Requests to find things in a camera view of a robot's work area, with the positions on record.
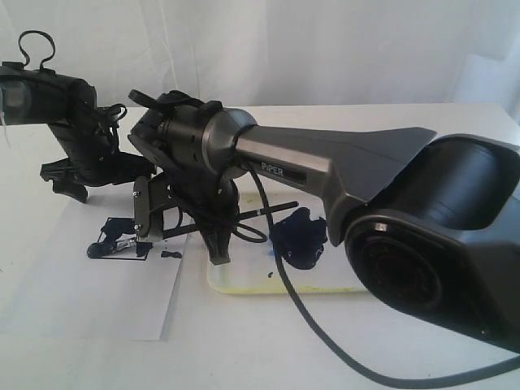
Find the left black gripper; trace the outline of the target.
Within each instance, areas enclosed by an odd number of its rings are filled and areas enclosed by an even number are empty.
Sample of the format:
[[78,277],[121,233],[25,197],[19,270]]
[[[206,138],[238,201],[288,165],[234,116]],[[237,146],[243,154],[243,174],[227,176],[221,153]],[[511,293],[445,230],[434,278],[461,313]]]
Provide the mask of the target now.
[[66,158],[41,166],[43,180],[53,180],[53,192],[80,203],[88,200],[85,186],[124,184],[151,177],[151,162],[119,149],[119,121],[128,113],[125,105],[80,106],[71,112],[51,110],[41,115]]

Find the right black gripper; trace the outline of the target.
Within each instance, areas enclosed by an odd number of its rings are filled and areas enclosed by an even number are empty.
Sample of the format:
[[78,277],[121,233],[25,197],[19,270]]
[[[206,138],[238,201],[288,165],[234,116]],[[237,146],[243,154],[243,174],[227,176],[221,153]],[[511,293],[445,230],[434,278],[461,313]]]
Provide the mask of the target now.
[[229,263],[229,243],[239,214],[235,182],[198,170],[164,174],[176,206],[192,217],[201,232],[210,262],[215,266]]

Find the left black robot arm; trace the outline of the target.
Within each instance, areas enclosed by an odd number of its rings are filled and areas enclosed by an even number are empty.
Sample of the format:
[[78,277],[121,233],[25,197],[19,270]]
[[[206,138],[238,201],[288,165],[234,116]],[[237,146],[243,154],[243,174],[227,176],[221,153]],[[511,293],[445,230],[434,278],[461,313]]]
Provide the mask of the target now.
[[89,187],[132,183],[156,172],[153,163],[119,148],[119,121],[127,112],[122,103],[99,106],[96,89],[83,79],[2,63],[2,122],[44,124],[66,154],[41,166],[54,193],[85,203]]

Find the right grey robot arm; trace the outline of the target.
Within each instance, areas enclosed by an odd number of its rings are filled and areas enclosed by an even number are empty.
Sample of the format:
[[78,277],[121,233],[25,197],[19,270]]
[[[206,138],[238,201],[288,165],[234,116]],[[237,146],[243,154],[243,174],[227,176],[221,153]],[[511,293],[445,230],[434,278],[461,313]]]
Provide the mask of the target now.
[[173,90],[133,90],[145,114],[129,140],[161,175],[134,210],[140,236],[159,193],[226,264],[235,179],[251,171],[319,198],[328,239],[386,305],[519,349],[519,148],[427,128],[338,132],[259,125],[240,109]]

